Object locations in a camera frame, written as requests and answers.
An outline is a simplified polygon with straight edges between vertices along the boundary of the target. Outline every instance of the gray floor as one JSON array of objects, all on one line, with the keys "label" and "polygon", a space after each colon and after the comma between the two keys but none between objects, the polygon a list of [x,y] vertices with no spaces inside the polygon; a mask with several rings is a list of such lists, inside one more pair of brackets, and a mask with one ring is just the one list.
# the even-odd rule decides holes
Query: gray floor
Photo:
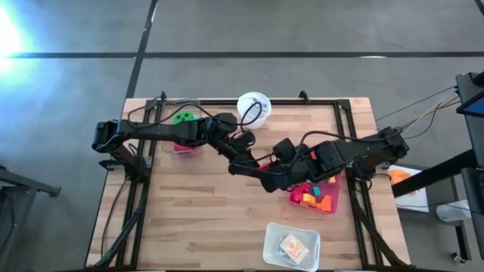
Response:
[{"label": "gray floor", "polygon": [[[19,31],[20,51],[137,51],[149,0],[2,1]],[[478,51],[484,16],[473,0],[242,1],[160,0],[148,51]],[[90,149],[95,123],[119,118],[134,60],[12,60],[0,63],[0,164],[48,184],[39,195],[8,270],[81,268],[106,175]],[[237,97],[261,91],[294,97],[371,98],[375,117],[481,71],[484,58],[145,60],[135,97]],[[401,125],[444,98],[378,122]],[[422,122],[414,128],[425,128]],[[452,108],[410,140],[402,161],[430,166],[470,147],[464,119]],[[462,267],[453,228],[402,215],[412,263]]]}]

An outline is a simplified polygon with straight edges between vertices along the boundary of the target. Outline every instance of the clear plastic box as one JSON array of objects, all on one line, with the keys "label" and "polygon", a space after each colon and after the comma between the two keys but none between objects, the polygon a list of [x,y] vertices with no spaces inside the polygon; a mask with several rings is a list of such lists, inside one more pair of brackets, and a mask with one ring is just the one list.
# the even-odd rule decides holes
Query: clear plastic box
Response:
[{"label": "clear plastic box", "polygon": [[[299,263],[295,264],[287,261],[282,256],[277,255],[275,249],[281,239],[293,234],[301,243],[309,249],[308,255]],[[319,246],[321,237],[318,231],[302,230],[295,227],[286,227],[276,223],[269,223],[265,230],[264,250],[262,258],[268,264],[275,264],[288,268],[295,268],[308,272],[314,272],[319,267]]]}]

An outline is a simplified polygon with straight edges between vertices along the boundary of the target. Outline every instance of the white plastic container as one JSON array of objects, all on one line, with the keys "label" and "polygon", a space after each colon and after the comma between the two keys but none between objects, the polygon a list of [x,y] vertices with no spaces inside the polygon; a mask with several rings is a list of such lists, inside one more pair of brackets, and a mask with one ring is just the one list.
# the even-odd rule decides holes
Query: white plastic container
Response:
[{"label": "white plastic container", "polygon": [[[301,243],[309,249],[309,253],[297,265],[292,265],[281,256],[276,255],[274,248],[278,246],[281,238],[293,234]],[[262,258],[268,264],[275,264],[288,268],[295,268],[308,272],[314,272],[319,268],[319,246],[321,236],[315,230],[302,230],[295,227],[286,227],[276,223],[269,223],[265,230],[264,250]]]},{"label": "white plastic container", "polygon": [[469,203],[467,199],[443,204],[437,207],[437,216],[445,222],[453,222],[470,218]]},{"label": "white plastic container", "polygon": [[[271,101],[264,94],[261,94],[256,91],[251,91],[242,95],[241,97],[239,97],[239,100],[237,101],[237,111],[240,114],[240,119],[242,119],[242,117],[244,116],[245,112],[249,109],[249,107],[256,102],[261,103],[262,112],[260,113],[260,116],[259,118],[257,118],[256,121],[254,121],[250,125],[244,126],[249,129],[257,129],[264,125],[265,120],[271,114],[271,111],[272,111]],[[254,120],[257,116],[257,113],[259,113],[259,111],[260,111],[260,108],[258,106],[252,107],[252,109],[250,109],[247,115],[245,116],[245,119],[242,121],[242,123],[247,124],[248,122],[251,122],[252,120]]]}]

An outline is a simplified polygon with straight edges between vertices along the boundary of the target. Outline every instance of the green object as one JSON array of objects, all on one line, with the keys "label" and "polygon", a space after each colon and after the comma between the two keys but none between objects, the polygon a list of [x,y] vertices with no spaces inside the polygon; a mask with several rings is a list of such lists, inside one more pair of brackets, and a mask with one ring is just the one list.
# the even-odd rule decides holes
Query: green object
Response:
[{"label": "green object", "polygon": [[191,112],[179,112],[173,116],[173,124],[178,124],[184,121],[193,121],[195,119],[197,118],[195,118],[195,115]]}]

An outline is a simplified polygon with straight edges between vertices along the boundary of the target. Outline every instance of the wooden table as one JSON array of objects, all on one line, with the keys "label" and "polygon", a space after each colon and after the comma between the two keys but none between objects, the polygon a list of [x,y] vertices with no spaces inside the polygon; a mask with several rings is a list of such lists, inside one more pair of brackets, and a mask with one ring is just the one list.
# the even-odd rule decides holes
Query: wooden table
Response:
[{"label": "wooden table", "polygon": [[[370,100],[366,97],[349,99],[358,137],[374,134],[377,127]],[[126,100],[123,118],[127,117],[130,110],[143,106],[145,101]],[[233,112],[238,116],[233,106],[204,108],[212,114]],[[167,116],[173,109],[166,107],[163,115]],[[142,110],[133,113],[132,120],[141,121],[142,115]],[[315,129],[337,133],[334,110],[331,107],[275,106],[263,128],[254,131],[257,142],[253,147],[253,155],[258,157],[270,153],[271,147],[284,138],[297,143],[305,132]],[[311,146],[333,139],[324,135],[312,135],[306,143]],[[286,192],[278,190],[266,193],[259,180],[230,175],[227,173],[227,159],[219,156],[208,145],[201,147],[197,155],[191,158],[175,155],[171,153],[171,148],[172,144],[168,142],[157,144],[138,269],[284,269],[262,260],[265,228],[270,222],[318,231],[321,234],[319,269],[361,268],[346,182],[340,184],[337,213],[322,215],[291,206]],[[123,175],[122,170],[116,170],[107,176],[86,265],[94,264],[101,257],[102,232],[113,199],[123,183]],[[115,206],[104,251],[121,229],[127,187],[123,189]],[[370,195],[377,229],[390,248],[409,263],[388,178],[378,175],[373,180]],[[127,261],[131,255],[130,242],[133,236],[134,231],[128,241]],[[365,240],[370,263],[373,263],[367,233]]]}]

